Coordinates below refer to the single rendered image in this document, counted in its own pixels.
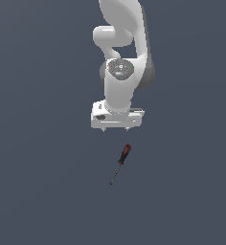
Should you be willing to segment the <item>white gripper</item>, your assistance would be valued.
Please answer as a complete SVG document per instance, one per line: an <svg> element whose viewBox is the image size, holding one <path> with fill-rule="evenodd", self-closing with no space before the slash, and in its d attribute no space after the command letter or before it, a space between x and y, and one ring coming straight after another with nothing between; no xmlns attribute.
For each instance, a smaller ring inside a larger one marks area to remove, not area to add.
<svg viewBox="0 0 226 245"><path fill-rule="evenodd" d="M105 100L93 103L91 112L91 127L106 132L109 127L121 127L124 131L140 126L145 111L142 108L130 108L123 114L110 113L104 106Z"/></svg>

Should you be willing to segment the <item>red and black screwdriver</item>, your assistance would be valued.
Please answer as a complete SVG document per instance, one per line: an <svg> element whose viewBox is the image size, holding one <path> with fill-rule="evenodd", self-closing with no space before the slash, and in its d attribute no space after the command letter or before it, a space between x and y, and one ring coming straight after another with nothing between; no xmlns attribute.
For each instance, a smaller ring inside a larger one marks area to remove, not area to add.
<svg viewBox="0 0 226 245"><path fill-rule="evenodd" d="M130 144L126 144L124 146L124 150L122 151L121 158L118 161L119 165L118 165L118 167L117 167L117 169L116 169L116 171L114 173L114 176L113 176L113 178L112 178L112 180L110 182L110 185L113 185L114 179L115 179L115 177L116 177L116 175L117 175L117 173L118 173L118 171L120 169L120 166L122 166L124 164L124 160L127 157L127 155L129 154L130 150L131 150L131 145Z"/></svg>

